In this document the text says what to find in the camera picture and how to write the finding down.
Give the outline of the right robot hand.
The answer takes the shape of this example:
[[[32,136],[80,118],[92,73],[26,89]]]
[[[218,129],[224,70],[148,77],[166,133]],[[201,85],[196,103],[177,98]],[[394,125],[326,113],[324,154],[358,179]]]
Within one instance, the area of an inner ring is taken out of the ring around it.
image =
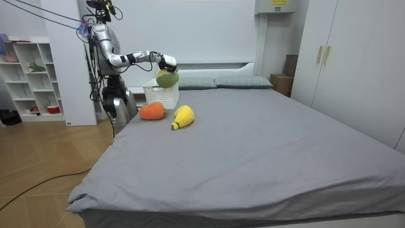
[[[156,57],[156,63],[160,70],[166,70],[167,72],[177,71],[177,61],[174,57],[167,54],[159,54]]]

